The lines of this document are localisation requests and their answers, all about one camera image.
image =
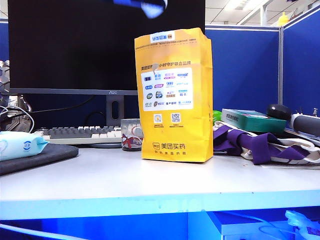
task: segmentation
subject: purple strap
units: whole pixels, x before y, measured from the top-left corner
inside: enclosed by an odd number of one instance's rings
[[[310,153],[298,145],[293,145],[281,151],[270,143],[282,143],[271,133],[264,133],[258,136],[248,135],[246,132],[232,129],[226,125],[213,132],[214,150],[227,151],[228,155],[240,156],[242,148],[252,151],[253,164],[259,165],[271,161],[271,157],[302,160]]]

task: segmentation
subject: glass cup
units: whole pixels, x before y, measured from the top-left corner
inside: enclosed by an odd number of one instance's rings
[[[122,150],[140,151],[144,133],[140,125],[140,118],[121,119]]]

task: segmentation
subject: monitor stand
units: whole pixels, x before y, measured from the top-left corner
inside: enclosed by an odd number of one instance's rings
[[[125,96],[106,95],[106,126],[121,126],[121,119],[125,118]],[[97,149],[118,149],[121,148],[121,142],[95,143],[88,144],[88,147]]]

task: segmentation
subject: computer monitor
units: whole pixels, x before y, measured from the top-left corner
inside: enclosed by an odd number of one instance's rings
[[[204,32],[205,0],[164,1],[148,18],[133,6],[157,0],[8,0],[10,92],[137,95],[135,38]]]

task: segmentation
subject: computer mouse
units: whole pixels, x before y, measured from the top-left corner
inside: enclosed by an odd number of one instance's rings
[[[276,119],[290,120],[291,119],[291,110],[285,105],[282,104],[270,104],[266,109],[266,114],[269,117]]]

